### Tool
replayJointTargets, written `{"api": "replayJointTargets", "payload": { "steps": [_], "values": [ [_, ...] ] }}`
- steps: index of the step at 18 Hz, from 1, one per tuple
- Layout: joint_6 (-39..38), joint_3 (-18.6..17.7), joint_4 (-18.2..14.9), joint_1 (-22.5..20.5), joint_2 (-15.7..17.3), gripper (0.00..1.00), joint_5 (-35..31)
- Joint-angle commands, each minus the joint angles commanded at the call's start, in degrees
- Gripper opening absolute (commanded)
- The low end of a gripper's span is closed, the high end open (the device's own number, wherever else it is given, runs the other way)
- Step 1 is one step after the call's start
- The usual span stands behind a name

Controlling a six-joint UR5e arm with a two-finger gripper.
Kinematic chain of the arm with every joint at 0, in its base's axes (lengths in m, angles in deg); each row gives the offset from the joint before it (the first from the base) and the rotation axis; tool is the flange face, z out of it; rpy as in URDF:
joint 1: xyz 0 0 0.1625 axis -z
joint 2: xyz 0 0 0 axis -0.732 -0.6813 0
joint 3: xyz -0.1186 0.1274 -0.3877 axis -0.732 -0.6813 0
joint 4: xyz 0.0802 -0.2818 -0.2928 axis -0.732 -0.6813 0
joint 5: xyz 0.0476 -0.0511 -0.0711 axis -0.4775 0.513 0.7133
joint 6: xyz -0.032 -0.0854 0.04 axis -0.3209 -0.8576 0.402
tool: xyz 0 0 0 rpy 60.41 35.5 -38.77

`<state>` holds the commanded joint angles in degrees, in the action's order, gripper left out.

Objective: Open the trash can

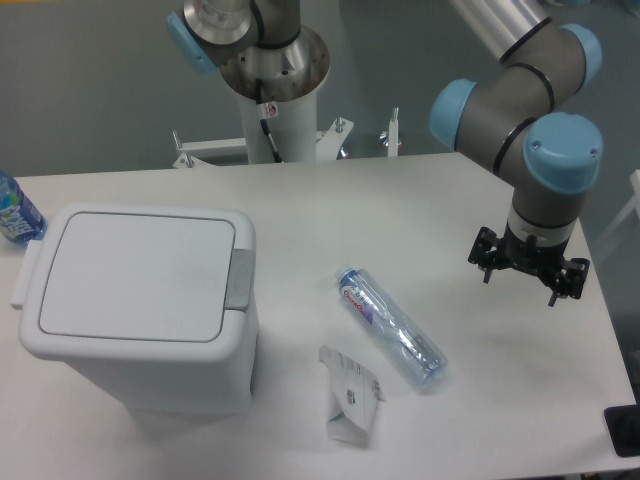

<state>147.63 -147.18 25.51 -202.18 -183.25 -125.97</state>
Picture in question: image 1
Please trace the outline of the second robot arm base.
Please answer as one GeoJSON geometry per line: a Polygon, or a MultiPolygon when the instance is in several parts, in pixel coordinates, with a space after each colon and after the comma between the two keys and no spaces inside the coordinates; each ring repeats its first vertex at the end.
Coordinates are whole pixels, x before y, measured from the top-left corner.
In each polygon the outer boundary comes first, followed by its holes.
{"type": "Polygon", "coordinates": [[[258,104],[300,99],[329,73],[328,47],[302,24],[299,1],[186,1],[166,26],[196,72],[219,72],[258,104]]]}

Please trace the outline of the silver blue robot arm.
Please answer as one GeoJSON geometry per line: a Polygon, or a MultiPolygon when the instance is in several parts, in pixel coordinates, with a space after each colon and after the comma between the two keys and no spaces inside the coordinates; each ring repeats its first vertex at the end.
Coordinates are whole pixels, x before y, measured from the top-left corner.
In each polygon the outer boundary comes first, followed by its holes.
{"type": "Polygon", "coordinates": [[[458,1],[455,9],[503,70],[491,84],[449,83],[430,112],[432,134],[513,188],[502,234],[482,228],[469,254],[485,275],[514,269],[553,299],[581,296],[590,263],[565,250],[604,153],[587,118],[560,111],[599,71],[597,37],[558,25],[535,1],[458,1]]]}

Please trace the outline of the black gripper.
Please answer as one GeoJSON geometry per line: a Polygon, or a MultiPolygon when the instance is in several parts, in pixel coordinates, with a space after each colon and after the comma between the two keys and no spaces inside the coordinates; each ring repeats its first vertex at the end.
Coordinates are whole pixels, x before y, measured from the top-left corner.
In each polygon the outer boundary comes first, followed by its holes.
{"type": "Polygon", "coordinates": [[[521,220],[508,220],[503,238],[488,227],[481,227],[471,247],[468,262],[483,272],[488,284],[496,270],[513,269],[538,275],[551,290],[549,307],[558,299],[579,300],[590,261],[564,257],[573,232],[573,223],[560,228],[542,228],[521,220]]]}

